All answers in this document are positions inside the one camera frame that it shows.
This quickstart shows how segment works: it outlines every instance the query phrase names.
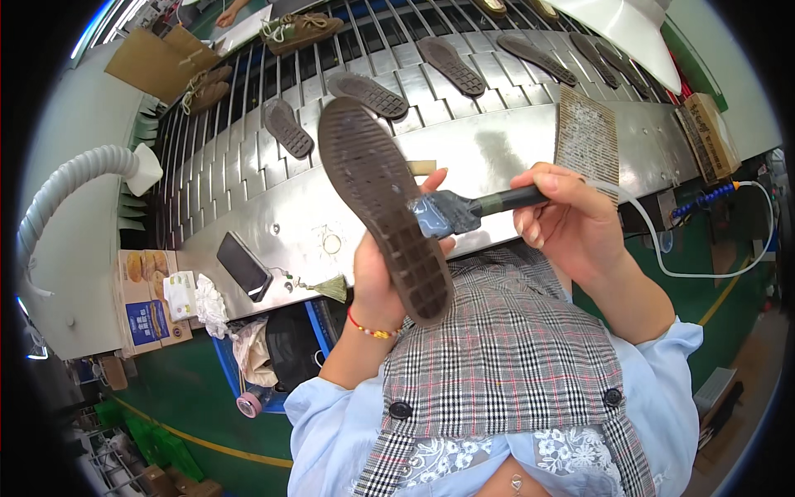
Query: hand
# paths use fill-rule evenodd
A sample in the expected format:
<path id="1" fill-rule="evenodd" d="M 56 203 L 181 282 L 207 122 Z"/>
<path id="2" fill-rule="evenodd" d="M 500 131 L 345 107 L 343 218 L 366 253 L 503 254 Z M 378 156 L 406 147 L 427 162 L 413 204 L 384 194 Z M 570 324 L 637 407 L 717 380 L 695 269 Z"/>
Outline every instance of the hand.
<path id="1" fill-rule="evenodd" d="M 228 28 L 235 22 L 235 17 L 238 16 L 238 11 L 232 7 L 224 10 L 221 15 L 215 19 L 215 25 L 219 28 Z"/>
<path id="2" fill-rule="evenodd" d="M 428 176 L 420 191 L 435 191 L 446 176 L 446 169 L 435 171 Z M 440 240 L 439 245 L 447 255 L 455 248 L 456 241 L 446 238 Z M 369 329 L 393 331 L 400 328 L 405 318 L 405 308 L 392 284 L 378 244 L 369 231 L 364 234 L 354 254 L 353 273 L 355 284 L 351 315 L 356 322 Z"/>
<path id="3" fill-rule="evenodd" d="M 538 162 L 510 181 L 511 188 L 531 184 L 549 202 L 516 209 L 516 231 L 578 285 L 585 289 L 631 259 L 613 203 L 581 175 Z"/>

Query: glue brush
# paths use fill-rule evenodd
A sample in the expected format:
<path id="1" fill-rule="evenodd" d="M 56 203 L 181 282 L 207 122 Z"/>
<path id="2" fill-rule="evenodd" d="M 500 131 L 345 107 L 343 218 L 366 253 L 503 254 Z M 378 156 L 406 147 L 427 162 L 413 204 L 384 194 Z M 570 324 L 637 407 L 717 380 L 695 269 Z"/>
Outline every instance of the glue brush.
<path id="1" fill-rule="evenodd" d="M 492 193 L 477 199 L 456 195 L 450 190 L 423 193 L 409 204 L 425 238 L 442 239 L 480 227 L 480 218 L 498 212 L 540 204 L 549 200 L 535 185 Z"/>

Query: plaid vest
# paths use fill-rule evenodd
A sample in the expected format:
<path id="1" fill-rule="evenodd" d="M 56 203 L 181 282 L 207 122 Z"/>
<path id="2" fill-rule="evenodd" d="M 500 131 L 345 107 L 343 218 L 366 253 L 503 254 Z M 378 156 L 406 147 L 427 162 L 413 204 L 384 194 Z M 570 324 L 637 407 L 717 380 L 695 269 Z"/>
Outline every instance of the plaid vest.
<path id="1" fill-rule="evenodd" d="M 386 358 L 382 430 L 354 489 L 391 495 L 414 441 L 601 425 L 627 497 L 654 495 L 601 321 L 565 300 L 524 243 L 450 262 L 456 295 L 432 328 L 408 320 Z"/>

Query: vest button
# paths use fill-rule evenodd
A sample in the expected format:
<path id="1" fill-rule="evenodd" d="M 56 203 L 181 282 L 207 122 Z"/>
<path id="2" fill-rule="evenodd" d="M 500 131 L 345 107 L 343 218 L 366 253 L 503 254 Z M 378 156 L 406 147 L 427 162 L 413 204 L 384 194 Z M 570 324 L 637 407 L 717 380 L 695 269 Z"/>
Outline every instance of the vest button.
<path id="1" fill-rule="evenodd" d="M 621 399 L 623 399 L 623 396 L 617 388 L 608 388 L 604 393 L 604 403 L 607 404 L 608 407 L 618 407 L 621 403 Z"/>
<path id="2" fill-rule="evenodd" d="M 403 401 L 393 402 L 390 406 L 390 416 L 398 421 L 403 421 L 410 417 L 413 411 L 411 406 Z"/>

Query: green crate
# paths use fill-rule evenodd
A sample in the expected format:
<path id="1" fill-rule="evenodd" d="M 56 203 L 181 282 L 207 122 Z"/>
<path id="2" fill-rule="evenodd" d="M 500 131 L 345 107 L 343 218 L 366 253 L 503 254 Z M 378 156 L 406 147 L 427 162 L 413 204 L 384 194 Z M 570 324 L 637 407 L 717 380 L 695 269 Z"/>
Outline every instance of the green crate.
<path id="1" fill-rule="evenodd" d="M 138 450 L 149 465 L 165 466 L 169 462 L 163 451 L 157 447 L 153 435 L 153 431 L 157 428 L 155 425 L 139 417 L 130 417 L 127 419 L 127 428 L 130 429 Z"/>
<path id="2" fill-rule="evenodd" d="M 174 437 L 162 428 L 154 429 L 152 435 L 157 449 L 165 454 L 174 468 L 179 469 L 183 475 L 196 482 L 204 479 L 204 473 L 196 466 L 196 462 L 181 439 Z"/>
<path id="3" fill-rule="evenodd" d="M 112 400 L 95 404 L 94 412 L 97 413 L 97 418 L 103 428 L 113 428 L 124 422 L 124 411 L 122 411 L 122 407 Z"/>

